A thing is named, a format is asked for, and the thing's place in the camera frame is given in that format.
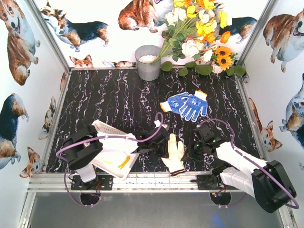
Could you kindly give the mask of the cream glove red cuff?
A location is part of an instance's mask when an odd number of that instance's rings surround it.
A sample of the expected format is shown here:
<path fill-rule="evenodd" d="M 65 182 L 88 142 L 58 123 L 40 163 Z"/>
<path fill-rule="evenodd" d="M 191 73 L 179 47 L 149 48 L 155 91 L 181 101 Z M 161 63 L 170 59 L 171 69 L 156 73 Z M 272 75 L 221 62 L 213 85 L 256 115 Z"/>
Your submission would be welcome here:
<path fill-rule="evenodd" d="M 162 158 L 162 161 L 168 167 L 170 175 L 177 176 L 184 173 L 186 170 L 183 161 L 181 160 L 185 153 L 185 146 L 183 142 L 177 142 L 175 134 L 171 133 L 169 135 L 167 149 L 169 157 Z"/>

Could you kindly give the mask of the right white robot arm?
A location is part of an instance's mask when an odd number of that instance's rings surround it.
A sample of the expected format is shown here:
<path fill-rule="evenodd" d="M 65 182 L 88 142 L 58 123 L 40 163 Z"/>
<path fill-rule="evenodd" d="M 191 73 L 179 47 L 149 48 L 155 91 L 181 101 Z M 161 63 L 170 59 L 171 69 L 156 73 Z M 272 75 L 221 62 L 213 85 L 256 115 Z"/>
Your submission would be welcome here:
<path fill-rule="evenodd" d="M 216 137 L 205 124 L 193 131 L 196 139 L 184 159 L 199 161 L 202 155 L 214 155 L 212 178 L 215 184 L 231 186 L 253 197 L 266 212 L 282 206 L 299 208 L 296 191 L 283 165 L 256 158 L 224 137 Z"/>

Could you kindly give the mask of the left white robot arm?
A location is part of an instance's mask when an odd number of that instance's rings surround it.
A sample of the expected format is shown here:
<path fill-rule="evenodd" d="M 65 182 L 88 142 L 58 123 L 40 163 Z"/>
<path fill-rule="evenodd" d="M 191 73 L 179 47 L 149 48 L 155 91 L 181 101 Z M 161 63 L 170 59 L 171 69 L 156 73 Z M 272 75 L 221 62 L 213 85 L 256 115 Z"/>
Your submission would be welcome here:
<path fill-rule="evenodd" d="M 136 134 L 109 133 L 90 125 L 68 137 L 57 157 L 67 161 L 68 168 L 78 174 L 72 189 L 99 188 L 96 168 L 125 179 L 140 154 L 151 152 L 166 157 L 168 126 L 158 122 L 155 125 L 152 131 Z"/>

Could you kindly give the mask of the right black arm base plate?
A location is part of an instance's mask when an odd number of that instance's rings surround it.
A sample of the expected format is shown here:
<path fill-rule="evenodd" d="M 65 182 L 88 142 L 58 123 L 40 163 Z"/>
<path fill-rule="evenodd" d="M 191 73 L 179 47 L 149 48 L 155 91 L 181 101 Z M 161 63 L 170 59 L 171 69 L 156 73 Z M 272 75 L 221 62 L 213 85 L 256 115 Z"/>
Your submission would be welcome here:
<path fill-rule="evenodd" d="M 211 172 L 196 174 L 195 178 L 191 179 L 190 182 L 196 183 L 199 190 L 237 190 L 235 187 L 224 184 L 219 176 Z"/>

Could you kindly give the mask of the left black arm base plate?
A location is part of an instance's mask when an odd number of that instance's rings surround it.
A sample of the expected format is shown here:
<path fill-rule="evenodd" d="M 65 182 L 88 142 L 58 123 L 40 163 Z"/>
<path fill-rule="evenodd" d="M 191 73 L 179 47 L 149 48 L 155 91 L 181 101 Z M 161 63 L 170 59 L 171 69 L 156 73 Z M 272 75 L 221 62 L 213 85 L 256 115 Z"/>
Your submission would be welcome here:
<path fill-rule="evenodd" d="M 89 182 L 83 182 L 79 175 L 72 178 L 71 190 L 112 190 L 113 176 L 97 175 Z"/>

